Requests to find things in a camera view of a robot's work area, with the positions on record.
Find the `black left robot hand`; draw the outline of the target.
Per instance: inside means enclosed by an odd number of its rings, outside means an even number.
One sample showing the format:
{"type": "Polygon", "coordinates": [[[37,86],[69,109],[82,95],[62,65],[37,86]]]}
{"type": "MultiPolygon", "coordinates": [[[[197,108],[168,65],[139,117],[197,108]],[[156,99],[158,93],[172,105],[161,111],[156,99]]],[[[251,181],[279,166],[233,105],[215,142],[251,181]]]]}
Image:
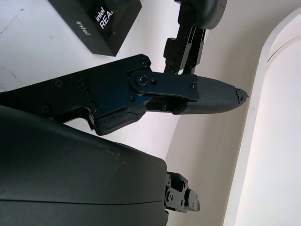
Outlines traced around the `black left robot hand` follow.
{"type": "Polygon", "coordinates": [[[195,72],[200,62],[207,30],[220,22],[227,0],[177,0],[180,4],[176,38],[168,38],[164,50],[164,73],[195,72]]]}

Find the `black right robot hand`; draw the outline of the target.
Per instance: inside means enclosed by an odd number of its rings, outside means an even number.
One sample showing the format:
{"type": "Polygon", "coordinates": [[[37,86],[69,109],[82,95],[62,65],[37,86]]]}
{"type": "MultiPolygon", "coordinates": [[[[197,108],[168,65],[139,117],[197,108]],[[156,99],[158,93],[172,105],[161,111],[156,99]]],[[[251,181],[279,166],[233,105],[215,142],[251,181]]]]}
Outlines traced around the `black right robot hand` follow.
{"type": "Polygon", "coordinates": [[[200,210],[161,158],[103,137],[148,111],[224,113],[248,94],[150,65],[140,54],[1,93],[1,225],[165,226],[170,211],[200,210]]]}

